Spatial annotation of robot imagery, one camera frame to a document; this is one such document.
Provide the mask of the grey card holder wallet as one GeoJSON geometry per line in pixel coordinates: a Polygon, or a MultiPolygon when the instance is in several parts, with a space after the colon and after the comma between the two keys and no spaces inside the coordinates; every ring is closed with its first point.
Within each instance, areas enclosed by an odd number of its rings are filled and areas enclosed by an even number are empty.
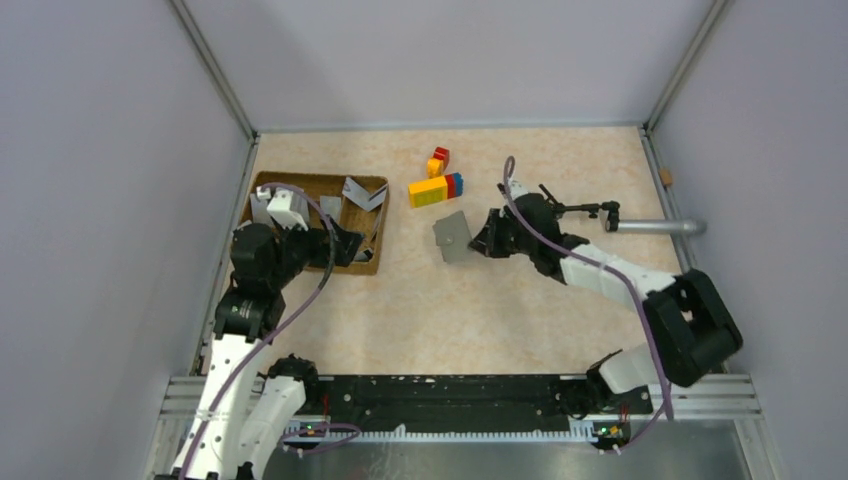
{"type": "Polygon", "coordinates": [[[432,225],[435,244],[440,249],[442,260],[447,264],[464,261],[472,253],[472,240],[465,213],[456,211],[437,220],[432,225]]]}

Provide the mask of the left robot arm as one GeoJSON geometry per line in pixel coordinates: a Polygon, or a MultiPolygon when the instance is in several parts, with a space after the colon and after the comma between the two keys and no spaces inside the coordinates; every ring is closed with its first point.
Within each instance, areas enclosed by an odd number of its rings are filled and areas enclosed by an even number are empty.
{"type": "Polygon", "coordinates": [[[215,311],[211,358],[195,418],[170,479],[258,479],[296,413],[319,404],[317,368],[289,355],[259,369],[274,338],[307,305],[283,315],[283,288],[307,267],[346,267],[364,235],[334,220],[321,228],[248,222],[233,233],[230,284],[215,311]]]}

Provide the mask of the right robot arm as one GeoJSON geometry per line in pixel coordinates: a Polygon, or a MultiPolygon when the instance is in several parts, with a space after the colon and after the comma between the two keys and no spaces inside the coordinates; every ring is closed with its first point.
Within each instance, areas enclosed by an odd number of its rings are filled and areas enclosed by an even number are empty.
{"type": "Polygon", "coordinates": [[[648,384],[690,387],[736,354],[744,340],[710,277],[697,269],[658,271],[561,231],[538,194],[490,210],[469,248],[488,258],[525,255],[543,276],[634,311],[646,340],[607,355],[587,372],[586,397],[612,412],[648,384]]]}

